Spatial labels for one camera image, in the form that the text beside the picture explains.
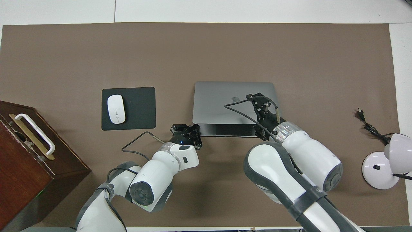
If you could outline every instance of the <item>black mouse pad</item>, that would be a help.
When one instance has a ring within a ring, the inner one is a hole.
[[[107,99],[119,94],[123,98],[126,120],[110,121]],[[154,87],[102,90],[102,130],[150,129],[156,127],[156,97]]]

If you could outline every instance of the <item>white lamp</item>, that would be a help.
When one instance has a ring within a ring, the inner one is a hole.
[[[384,152],[373,152],[363,161],[362,174],[368,184],[377,189],[392,188],[399,180],[411,180],[405,173],[412,171],[412,139],[394,134]]]

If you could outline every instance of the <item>white mouse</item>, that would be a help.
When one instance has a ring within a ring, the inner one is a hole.
[[[109,110],[110,121],[114,124],[121,124],[126,120],[124,113],[123,98],[121,95],[112,95],[107,99],[107,109]]]

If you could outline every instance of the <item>laptop logo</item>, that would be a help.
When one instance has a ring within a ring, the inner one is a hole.
[[[232,102],[233,103],[240,102],[240,99],[238,97],[232,97]]]

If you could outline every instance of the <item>wooden cabinet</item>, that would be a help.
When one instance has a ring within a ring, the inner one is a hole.
[[[40,131],[55,147],[51,155]],[[1,231],[20,231],[40,222],[89,173],[34,108],[0,101]]]

